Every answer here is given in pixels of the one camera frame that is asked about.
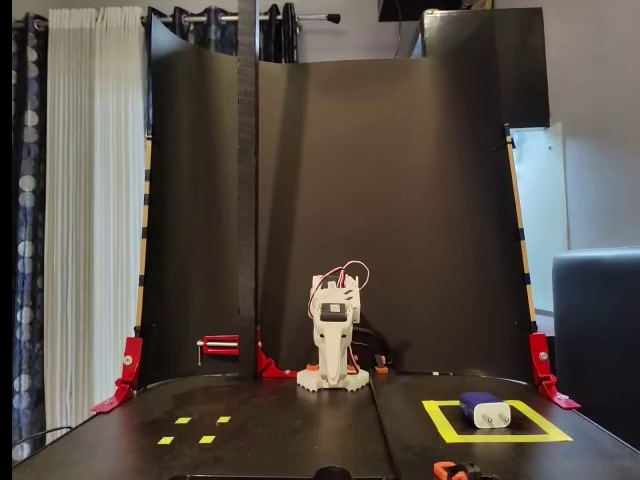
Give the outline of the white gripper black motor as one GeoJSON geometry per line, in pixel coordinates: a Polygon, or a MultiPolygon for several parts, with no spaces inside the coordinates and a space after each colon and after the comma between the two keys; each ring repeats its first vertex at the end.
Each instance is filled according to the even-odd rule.
{"type": "Polygon", "coordinates": [[[360,307],[351,303],[323,302],[312,309],[313,336],[318,347],[318,374],[321,388],[340,387],[348,376],[348,348],[353,328],[360,322],[360,307]],[[326,344],[332,344],[331,362],[326,344]]]}

